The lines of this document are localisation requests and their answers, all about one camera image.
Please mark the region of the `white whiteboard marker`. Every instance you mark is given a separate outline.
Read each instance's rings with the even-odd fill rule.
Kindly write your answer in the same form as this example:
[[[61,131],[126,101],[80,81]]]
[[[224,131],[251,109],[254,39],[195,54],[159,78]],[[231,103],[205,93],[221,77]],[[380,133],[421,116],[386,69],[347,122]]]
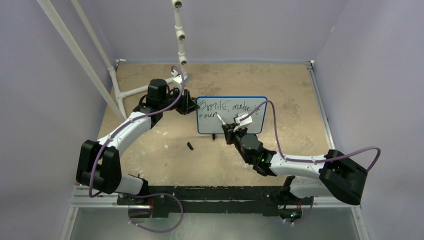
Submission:
[[[222,125],[226,125],[225,121],[223,120],[223,118],[217,113],[216,116],[218,117],[219,121],[221,122]]]

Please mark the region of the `black marker cap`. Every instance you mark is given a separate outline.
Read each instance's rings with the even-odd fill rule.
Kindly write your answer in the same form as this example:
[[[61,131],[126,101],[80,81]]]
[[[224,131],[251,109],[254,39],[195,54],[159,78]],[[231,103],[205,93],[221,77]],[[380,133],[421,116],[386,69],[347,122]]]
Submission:
[[[194,150],[194,147],[192,146],[192,144],[190,142],[187,142],[187,146],[190,150],[192,150],[192,151]]]

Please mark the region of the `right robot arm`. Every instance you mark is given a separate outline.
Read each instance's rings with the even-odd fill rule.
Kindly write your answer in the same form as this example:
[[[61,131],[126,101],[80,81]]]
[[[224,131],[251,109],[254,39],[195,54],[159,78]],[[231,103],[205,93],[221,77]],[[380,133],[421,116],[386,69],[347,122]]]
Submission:
[[[288,204],[311,196],[333,196],[337,200],[358,206],[361,203],[368,171],[331,149],[316,156],[282,155],[264,147],[255,134],[237,125],[223,124],[227,145],[234,145],[241,158],[258,174],[286,176],[280,196]]]

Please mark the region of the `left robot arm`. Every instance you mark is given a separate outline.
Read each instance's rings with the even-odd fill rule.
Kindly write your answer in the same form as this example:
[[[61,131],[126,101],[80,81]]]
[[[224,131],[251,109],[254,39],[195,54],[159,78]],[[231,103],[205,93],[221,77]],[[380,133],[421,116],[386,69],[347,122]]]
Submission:
[[[123,174],[120,158],[140,136],[151,130],[166,111],[187,115],[199,107],[185,88],[185,79],[178,75],[169,88],[164,79],[150,81],[143,96],[129,117],[111,133],[100,139],[86,140],[80,149],[76,182],[89,188],[89,195],[123,193],[138,205],[149,199],[148,181]]]

